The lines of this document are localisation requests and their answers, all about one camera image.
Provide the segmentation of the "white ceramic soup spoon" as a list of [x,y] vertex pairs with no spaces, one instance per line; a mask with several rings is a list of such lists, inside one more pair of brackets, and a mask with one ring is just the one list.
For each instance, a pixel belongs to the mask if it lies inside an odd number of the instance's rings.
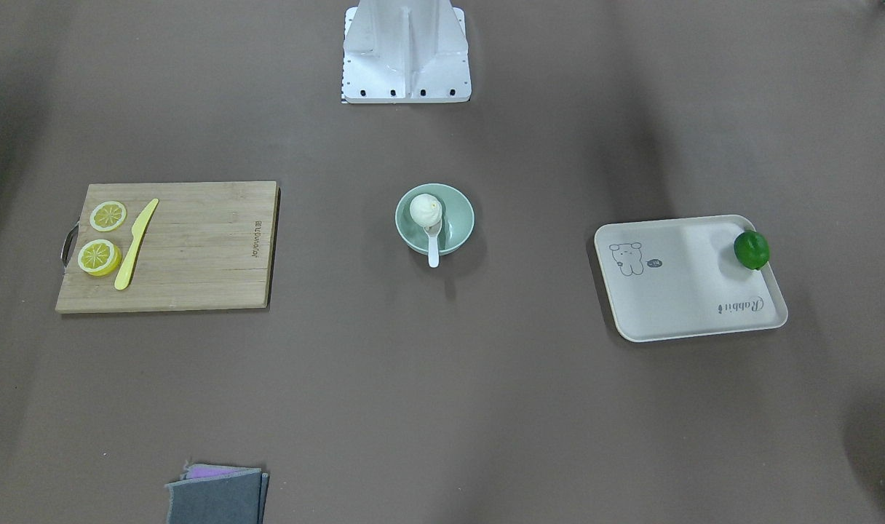
[[428,264],[430,268],[438,268],[440,262],[439,234],[442,230],[443,220],[439,219],[431,226],[427,226],[424,232],[428,236]]

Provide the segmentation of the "yellow plastic knife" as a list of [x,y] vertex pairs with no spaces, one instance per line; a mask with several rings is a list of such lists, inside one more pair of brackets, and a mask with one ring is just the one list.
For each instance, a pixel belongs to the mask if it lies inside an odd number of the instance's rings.
[[135,271],[135,265],[137,263],[140,246],[142,245],[143,236],[146,234],[146,230],[157,206],[159,206],[159,199],[151,199],[148,205],[144,207],[143,211],[139,213],[131,226],[132,239],[130,248],[127,249],[126,255],[124,255],[121,266],[119,267],[119,272],[116,273],[114,289],[125,290],[129,287]]

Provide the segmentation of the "lemon slice near knife tip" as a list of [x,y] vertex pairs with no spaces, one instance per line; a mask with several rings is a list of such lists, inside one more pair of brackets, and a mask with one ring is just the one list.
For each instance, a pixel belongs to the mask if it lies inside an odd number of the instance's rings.
[[117,200],[106,200],[97,205],[90,213],[90,228],[99,232],[117,230],[126,222],[127,207]]

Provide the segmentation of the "mint green bowl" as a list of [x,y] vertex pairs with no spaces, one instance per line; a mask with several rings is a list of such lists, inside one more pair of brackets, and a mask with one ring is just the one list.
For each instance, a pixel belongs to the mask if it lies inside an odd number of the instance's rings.
[[475,209],[458,189],[445,183],[423,183],[409,190],[395,210],[395,225],[410,249],[439,255],[459,249],[475,230]]

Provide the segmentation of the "white rabbit serving tray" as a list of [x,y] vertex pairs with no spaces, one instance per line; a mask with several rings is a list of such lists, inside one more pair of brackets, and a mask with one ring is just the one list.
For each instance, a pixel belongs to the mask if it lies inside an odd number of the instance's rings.
[[780,328],[788,308],[770,266],[749,269],[741,215],[606,223],[593,236],[614,324],[643,343]]

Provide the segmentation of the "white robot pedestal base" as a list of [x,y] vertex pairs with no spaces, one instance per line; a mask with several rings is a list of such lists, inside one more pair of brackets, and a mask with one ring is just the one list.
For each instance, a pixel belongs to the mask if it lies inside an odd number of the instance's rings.
[[465,103],[471,96],[462,9],[449,1],[360,1],[346,11],[342,103]]

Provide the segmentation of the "bamboo cutting board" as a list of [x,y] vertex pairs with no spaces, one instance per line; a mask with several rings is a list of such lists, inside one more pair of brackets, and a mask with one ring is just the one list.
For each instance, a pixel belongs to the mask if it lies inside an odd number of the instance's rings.
[[[91,183],[79,216],[74,253],[107,239],[126,255],[131,226],[151,199],[159,206],[143,236],[131,283],[93,277],[76,260],[66,265],[55,305],[59,313],[226,311],[269,305],[279,186],[274,181]],[[106,200],[127,207],[119,229],[90,228]]]

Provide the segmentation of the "grey folded cloth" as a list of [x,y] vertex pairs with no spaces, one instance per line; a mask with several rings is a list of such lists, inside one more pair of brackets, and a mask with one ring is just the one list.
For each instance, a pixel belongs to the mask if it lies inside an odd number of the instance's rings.
[[166,488],[167,523],[263,523],[269,474],[252,467],[187,464]]

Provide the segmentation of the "green lime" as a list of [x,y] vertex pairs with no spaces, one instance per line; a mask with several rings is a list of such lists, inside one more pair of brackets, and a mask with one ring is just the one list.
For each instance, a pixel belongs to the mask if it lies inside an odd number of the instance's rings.
[[771,260],[771,248],[766,237],[752,229],[746,229],[736,236],[733,253],[735,258],[751,271],[760,271]]

